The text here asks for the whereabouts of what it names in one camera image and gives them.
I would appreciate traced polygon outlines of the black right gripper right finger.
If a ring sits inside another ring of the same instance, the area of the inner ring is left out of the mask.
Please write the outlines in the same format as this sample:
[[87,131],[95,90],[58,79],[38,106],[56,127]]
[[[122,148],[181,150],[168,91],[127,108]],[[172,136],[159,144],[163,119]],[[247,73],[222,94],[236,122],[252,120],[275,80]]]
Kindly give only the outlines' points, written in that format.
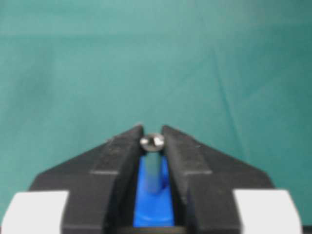
[[191,234],[309,234],[287,190],[261,169],[165,125],[175,216]]

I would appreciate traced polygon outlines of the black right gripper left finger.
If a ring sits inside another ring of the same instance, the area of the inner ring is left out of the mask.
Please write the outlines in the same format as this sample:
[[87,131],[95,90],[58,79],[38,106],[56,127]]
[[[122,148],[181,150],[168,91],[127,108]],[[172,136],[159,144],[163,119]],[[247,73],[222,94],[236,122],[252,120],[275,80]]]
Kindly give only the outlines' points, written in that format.
[[141,156],[143,127],[39,173],[16,193],[3,217],[3,234],[101,234],[118,219],[119,205]]

